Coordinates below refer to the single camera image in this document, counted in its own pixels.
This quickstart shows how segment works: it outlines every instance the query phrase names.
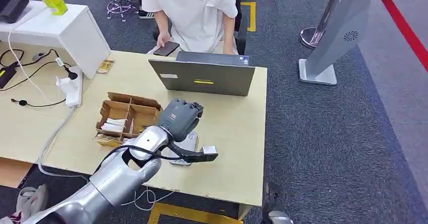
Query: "sneaker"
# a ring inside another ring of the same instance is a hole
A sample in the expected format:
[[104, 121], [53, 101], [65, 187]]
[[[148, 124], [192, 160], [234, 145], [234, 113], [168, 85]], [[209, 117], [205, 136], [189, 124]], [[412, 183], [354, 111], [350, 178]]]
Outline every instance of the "sneaker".
[[16, 212], [19, 214], [20, 221], [23, 222], [30, 216], [46, 208], [48, 193], [46, 185], [38, 189], [32, 187], [23, 188], [18, 195], [16, 203]]
[[139, 10], [138, 11], [138, 17], [140, 19], [153, 19], [154, 14], [152, 12], [146, 12], [144, 10]]

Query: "laptop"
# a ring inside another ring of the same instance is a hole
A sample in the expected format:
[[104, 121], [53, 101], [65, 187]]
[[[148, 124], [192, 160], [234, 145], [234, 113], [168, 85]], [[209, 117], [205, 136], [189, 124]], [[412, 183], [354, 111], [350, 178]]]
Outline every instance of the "laptop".
[[179, 51], [176, 60], [181, 62], [250, 66], [249, 58], [245, 55]]
[[254, 67], [149, 59], [168, 90], [247, 96]]

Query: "black power adapter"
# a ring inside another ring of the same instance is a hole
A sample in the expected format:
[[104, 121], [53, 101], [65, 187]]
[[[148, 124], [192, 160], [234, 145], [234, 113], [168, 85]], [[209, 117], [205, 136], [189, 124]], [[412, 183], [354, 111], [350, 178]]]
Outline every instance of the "black power adapter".
[[0, 21], [15, 23], [28, 3], [29, 0], [0, 0]]
[[3, 89], [15, 74], [16, 70], [14, 67], [9, 66], [0, 69], [0, 89]]

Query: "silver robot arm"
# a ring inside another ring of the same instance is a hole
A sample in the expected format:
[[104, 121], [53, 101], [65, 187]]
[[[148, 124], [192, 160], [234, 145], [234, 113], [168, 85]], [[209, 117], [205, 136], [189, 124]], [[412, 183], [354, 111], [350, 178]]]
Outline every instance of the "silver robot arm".
[[[174, 99], [160, 115], [156, 126], [148, 127], [136, 139], [115, 148], [89, 178], [89, 183], [59, 204], [35, 214], [24, 224], [94, 223], [111, 208], [120, 206], [124, 198], [150, 180], [161, 168], [160, 152], [170, 148], [187, 162], [213, 161], [216, 148], [203, 147], [200, 152], [179, 148], [174, 141], [183, 141], [197, 126], [203, 107]], [[134, 161], [139, 169], [128, 166]]]

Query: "black shoe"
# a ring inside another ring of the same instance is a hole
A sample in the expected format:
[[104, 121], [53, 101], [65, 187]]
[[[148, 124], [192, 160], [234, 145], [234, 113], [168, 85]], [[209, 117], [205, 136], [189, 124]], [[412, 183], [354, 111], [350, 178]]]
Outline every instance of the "black shoe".
[[138, 17], [140, 19], [153, 19], [154, 18], [154, 14], [151, 12], [146, 12], [143, 10], [139, 10], [138, 11]]

